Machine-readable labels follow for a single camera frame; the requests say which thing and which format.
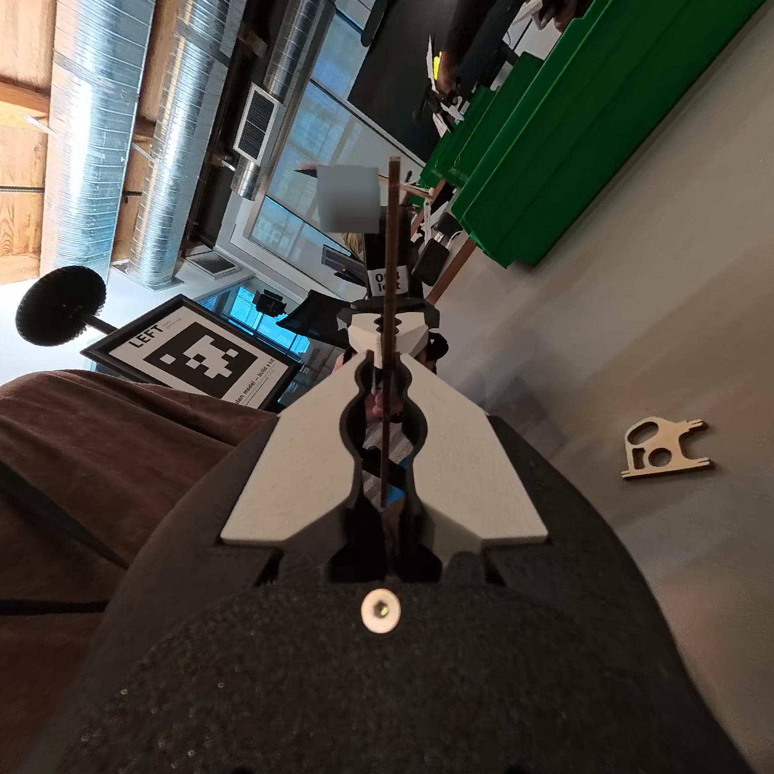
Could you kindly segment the silver ventilation duct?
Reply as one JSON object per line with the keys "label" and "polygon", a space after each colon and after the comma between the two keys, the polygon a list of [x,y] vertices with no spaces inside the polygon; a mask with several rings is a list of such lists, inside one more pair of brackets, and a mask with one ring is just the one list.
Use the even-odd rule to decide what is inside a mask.
{"label": "silver ventilation duct", "polygon": [[334,11],[335,3],[330,1],[289,2],[285,10],[265,75],[262,82],[257,83],[282,102],[285,114],[275,146],[271,154],[264,157],[261,166],[235,152],[237,167],[231,181],[231,190],[243,200],[254,201],[258,196],[262,178],[269,173],[280,136],[288,121],[292,102],[306,85]]}
{"label": "silver ventilation duct", "polygon": [[178,3],[160,111],[127,276],[157,291],[174,284],[179,248],[246,1]]}
{"label": "silver ventilation duct", "polygon": [[108,275],[155,5],[56,4],[40,276]]}

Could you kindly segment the white vent grille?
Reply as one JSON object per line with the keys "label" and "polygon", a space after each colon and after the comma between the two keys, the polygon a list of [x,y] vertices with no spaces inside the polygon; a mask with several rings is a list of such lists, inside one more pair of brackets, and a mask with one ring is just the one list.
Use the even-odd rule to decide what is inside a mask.
{"label": "white vent grille", "polygon": [[235,135],[237,154],[261,166],[275,146],[284,114],[282,102],[253,83]]}

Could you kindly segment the person's left hand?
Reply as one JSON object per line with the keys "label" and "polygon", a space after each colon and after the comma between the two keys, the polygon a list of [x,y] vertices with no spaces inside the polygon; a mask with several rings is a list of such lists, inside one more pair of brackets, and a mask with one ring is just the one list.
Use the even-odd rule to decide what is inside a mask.
{"label": "person's left hand", "polygon": [[388,405],[385,405],[385,392],[379,389],[375,393],[368,393],[365,399],[365,418],[366,424],[372,426],[377,422],[382,422],[385,415],[389,417],[390,422],[398,422],[402,416],[403,401],[396,389],[392,386]]}

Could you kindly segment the black disc on pole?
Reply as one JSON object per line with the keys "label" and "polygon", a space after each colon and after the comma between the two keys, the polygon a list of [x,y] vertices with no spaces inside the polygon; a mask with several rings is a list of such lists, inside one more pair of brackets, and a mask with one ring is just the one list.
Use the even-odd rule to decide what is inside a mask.
{"label": "black disc on pole", "polygon": [[102,334],[117,328],[102,320],[107,286],[86,266],[63,266],[32,285],[21,299],[15,327],[24,341],[55,347],[81,336],[88,327]]}

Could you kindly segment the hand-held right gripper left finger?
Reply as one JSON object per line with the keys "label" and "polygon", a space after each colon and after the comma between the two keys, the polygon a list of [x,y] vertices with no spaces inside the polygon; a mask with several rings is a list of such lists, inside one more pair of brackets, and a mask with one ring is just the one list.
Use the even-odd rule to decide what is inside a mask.
{"label": "hand-held right gripper left finger", "polygon": [[266,549],[275,581],[382,580],[382,517],[363,489],[360,448],[373,353],[356,354],[281,412],[221,530]]}

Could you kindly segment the framed black-white marker sign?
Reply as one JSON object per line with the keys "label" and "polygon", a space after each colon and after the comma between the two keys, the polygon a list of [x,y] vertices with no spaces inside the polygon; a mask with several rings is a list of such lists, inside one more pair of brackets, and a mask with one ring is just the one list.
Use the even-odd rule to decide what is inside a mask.
{"label": "framed black-white marker sign", "polygon": [[268,410],[301,364],[291,354],[177,295],[81,354],[123,378]]}

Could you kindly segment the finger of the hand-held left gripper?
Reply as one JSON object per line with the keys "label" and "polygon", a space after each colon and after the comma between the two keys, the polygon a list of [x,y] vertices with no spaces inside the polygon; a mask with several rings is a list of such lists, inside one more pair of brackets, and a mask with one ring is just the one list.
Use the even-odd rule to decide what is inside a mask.
{"label": "finger of the hand-held left gripper", "polygon": [[347,337],[356,353],[372,352],[374,367],[383,368],[382,315],[353,314],[347,325]]}
{"label": "finger of the hand-held left gripper", "polygon": [[398,353],[415,357],[426,347],[429,330],[425,316],[398,316]]}

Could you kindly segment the green plastic bin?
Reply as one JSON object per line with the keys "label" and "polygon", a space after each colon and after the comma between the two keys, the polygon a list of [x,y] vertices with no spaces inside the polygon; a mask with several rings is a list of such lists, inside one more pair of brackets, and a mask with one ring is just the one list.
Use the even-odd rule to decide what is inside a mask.
{"label": "green plastic bin", "polygon": [[460,188],[464,231],[499,266],[536,266],[761,5],[593,2]]}
{"label": "green plastic bin", "polygon": [[447,185],[460,189],[468,182],[543,62],[523,53],[498,90],[480,87],[474,92],[464,120],[440,139],[421,171],[421,187],[435,187],[443,179]]}

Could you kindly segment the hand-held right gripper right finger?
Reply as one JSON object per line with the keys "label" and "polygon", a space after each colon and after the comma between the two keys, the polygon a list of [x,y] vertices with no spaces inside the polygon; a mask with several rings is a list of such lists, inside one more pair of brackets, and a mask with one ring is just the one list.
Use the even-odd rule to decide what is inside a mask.
{"label": "hand-held right gripper right finger", "polygon": [[411,443],[393,566],[437,582],[454,556],[544,544],[547,527],[489,414],[409,355],[395,374]]}

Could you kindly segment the wooden puzzle sheet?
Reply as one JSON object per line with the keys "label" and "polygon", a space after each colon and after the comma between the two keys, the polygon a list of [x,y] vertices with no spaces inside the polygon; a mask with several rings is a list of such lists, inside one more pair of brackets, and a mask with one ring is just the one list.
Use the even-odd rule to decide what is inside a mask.
{"label": "wooden puzzle sheet", "polygon": [[380,463],[380,508],[387,506],[389,493],[389,448],[392,416],[392,373],[395,363],[395,302],[400,248],[399,156],[389,160],[388,215],[385,228],[385,292],[382,314],[382,459]]}

